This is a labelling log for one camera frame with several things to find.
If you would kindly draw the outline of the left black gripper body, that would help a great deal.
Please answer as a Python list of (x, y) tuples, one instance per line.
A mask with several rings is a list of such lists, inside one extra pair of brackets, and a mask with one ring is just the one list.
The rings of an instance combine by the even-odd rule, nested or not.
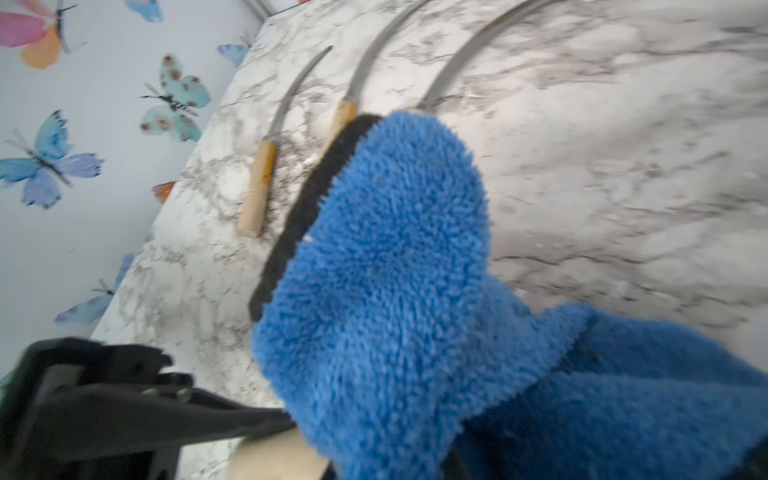
[(183, 447), (294, 427), (171, 371), (162, 350), (80, 338), (30, 345), (1, 401), (4, 479), (173, 479)]

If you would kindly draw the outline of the blue grey rag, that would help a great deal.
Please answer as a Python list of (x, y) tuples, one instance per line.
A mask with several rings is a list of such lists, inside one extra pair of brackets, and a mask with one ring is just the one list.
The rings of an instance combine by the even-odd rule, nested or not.
[(532, 311), (488, 268), (481, 176), (436, 118), (363, 115), (250, 300), (263, 376), (341, 479), (763, 479), (767, 376), (668, 321)]

